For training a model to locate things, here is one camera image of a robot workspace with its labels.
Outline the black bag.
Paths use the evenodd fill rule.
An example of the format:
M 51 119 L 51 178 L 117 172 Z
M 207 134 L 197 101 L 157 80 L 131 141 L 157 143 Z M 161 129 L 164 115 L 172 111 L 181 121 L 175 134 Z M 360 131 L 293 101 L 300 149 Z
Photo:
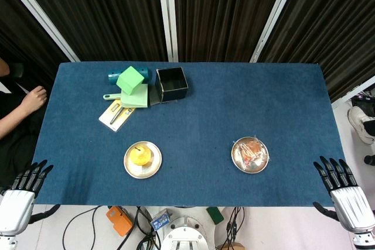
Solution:
M 364 91 L 356 94 L 351 98 L 353 106 L 374 109 L 375 110 L 375 97 Z

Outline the white frame post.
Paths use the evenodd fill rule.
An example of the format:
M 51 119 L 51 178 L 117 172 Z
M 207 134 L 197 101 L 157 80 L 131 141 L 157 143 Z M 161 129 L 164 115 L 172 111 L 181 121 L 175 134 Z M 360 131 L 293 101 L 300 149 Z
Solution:
M 70 62 L 79 62 L 80 59 L 78 55 L 73 51 L 71 46 L 65 40 L 63 35 L 60 33 L 55 24 L 48 17 L 43 8 L 39 5 L 37 0 L 20 0 L 27 10 L 36 19 L 39 25 L 45 30 L 45 32 L 50 36 L 54 43 L 59 47 L 59 49 L 64 53 Z
M 286 2 L 287 0 L 275 0 L 273 7 L 271 9 L 271 12 L 269 14 L 269 17 L 265 23 L 265 26 L 262 30 L 260 38 L 251 56 L 250 63 L 258 62 L 259 56 L 261 55 L 261 52 L 263 51 L 264 46 L 268 42 L 268 39 L 270 38 L 272 34 L 275 24 L 277 23 L 277 20 L 281 12 L 284 9 Z
M 369 88 L 373 84 L 375 84 L 375 76 L 366 80 L 364 83 L 356 86 L 354 89 L 352 89 L 351 91 L 346 93 L 344 96 L 342 96 L 342 97 L 338 98 L 336 101 L 334 101 L 332 103 L 332 109 L 336 109 L 337 107 L 339 107 L 340 105 L 342 105 L 343 103 L 345 103 L 346 101 L 348 101 L 349 99 L 351 99 L 352 97 L 357 95 L 358 93 L 360 93 L 360 92 L 364 91 L 365 89 Z
M 178 33 L 175 0 L 160 0 L 169 62 L 178 62 Z

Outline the black open square box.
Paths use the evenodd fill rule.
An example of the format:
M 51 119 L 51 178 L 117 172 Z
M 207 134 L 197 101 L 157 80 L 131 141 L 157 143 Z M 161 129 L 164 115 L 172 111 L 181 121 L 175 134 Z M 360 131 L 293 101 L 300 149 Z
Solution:
M 181 67 L 157 69 L 155 87 L 161 103 L 185 98 L 189 89 Z

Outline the dark teal chair part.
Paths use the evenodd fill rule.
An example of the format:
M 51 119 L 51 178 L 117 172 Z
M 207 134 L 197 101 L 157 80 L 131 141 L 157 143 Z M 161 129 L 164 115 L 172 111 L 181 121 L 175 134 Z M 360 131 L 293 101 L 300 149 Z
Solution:
M 9 63 L 9 75 L 13 78 L 22 78 L 25 67 L 23 63 Z

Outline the blue white label box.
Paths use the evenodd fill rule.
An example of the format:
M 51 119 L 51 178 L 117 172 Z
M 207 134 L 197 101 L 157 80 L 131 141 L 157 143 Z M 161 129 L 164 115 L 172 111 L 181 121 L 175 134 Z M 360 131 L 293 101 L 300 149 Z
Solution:
M 168 225 L 170 221 L 171 221 L 171 215 L 168 209 L 165 208 L 152 217 L 150 225 L 155 231 L 157 231 L 161 229 L 162 227 Z

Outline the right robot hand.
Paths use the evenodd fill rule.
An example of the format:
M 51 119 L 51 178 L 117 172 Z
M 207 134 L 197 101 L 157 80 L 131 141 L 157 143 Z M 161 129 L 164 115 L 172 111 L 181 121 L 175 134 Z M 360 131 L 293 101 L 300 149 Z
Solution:
M 351 168 L 343 159 L 320 157 L 321 162 L 313 165 L 325 186 L 334 210 L 328 210 L 320 203 L 313 206 L 324 216 L 341 223 L 342 227 L 354 234 L 364 234 L 375 230 L 375 211 L 358 185 Z

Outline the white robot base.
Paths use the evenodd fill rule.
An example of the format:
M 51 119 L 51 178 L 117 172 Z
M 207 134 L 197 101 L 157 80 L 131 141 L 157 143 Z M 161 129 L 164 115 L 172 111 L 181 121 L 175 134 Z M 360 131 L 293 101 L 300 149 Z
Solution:
M 168 209 L 171 221 L 157 230 L 160 250 L 216 250 L 215 231 L 224 221 L 214 225 L 207 207 L 156 207 L 147 206 L 151 218 Z

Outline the person's hand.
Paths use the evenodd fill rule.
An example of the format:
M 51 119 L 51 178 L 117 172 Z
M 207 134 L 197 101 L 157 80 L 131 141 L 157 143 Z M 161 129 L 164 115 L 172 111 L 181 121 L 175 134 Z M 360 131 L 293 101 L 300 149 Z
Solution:
M 41 108 L 47 100 L 47 92 L 44 87 L 37 86 L 30 91 L 22 100 L 21 106 L 28 114 Z

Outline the green foam cube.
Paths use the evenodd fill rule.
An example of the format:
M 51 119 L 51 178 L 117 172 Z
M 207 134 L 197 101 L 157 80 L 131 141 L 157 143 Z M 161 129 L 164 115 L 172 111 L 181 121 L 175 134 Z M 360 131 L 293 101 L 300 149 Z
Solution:
M 125 69 L 117 78 L 116 85 L 126 94 L 131 95 L 143 82 L 144 76 L 133 66 Z

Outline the yellow toy pear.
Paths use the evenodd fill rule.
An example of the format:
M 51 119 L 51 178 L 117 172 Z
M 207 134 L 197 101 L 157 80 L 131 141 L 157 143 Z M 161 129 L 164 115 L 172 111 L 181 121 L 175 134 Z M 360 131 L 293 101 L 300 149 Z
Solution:
M 151 161 L 152 152 L 149 147 L 139 145 L 131 149 L 129 157 L 133 164 L 144 166 Z

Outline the black pleated curtain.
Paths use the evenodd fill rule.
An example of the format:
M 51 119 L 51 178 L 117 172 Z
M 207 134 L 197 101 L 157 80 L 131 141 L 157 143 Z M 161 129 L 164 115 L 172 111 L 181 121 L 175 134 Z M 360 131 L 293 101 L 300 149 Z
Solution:
M 167 61 L 160 0 L 36 0 L 82 61 Z
M 338 100 L 375 76 L 375 0 L 287 0 L 258 60 L 318 64 Z
M 275 0 L 175 0 L 178 58 L 249 62 Z
M 20 0 L 0 0 L 0 58 L 22 63 L 19 84 L 51 91 L 60 63 L 68 58 Z

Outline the light green sticky notes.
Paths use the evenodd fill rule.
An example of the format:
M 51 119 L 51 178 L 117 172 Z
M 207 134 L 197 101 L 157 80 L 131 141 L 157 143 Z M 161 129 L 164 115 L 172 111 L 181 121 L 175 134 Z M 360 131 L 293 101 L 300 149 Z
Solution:
M 148 107 L 148 85 L 140 84 L 129 95 L 121 91 L 121 105 L 125 108 L 147 108 Z

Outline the teal cylinder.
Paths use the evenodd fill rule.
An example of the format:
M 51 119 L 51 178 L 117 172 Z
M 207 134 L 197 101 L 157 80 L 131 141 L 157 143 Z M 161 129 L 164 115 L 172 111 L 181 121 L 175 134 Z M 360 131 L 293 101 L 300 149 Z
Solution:
M 148 83 L 152 78 L 152 73 L 147 67 L 134 67 L 138 72 L 144 76 L 142 83 Z M 110 84 L 116 84 L 117 78 L 124 70 L 113 70 L 108 73 L 108 80 Z

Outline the dark green block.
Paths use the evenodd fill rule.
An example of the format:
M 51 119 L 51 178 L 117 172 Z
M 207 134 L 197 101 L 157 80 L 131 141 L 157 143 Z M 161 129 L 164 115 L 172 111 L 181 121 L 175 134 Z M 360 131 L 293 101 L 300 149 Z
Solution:
M 208 207 L 206 211 L 212 219 L 214 225 L 217 225 L 224 221 L 224 217 L 218 207 Z

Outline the white sneaker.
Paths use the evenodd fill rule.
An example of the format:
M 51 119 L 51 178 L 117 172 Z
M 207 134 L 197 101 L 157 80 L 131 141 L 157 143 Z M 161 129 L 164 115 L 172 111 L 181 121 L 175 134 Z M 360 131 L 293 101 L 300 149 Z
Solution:
M 366 144 L 375 143 L 375 117 L 370 117 L 357 107 L 351 107 L 347 113 L 348 120 L 359 138 Z

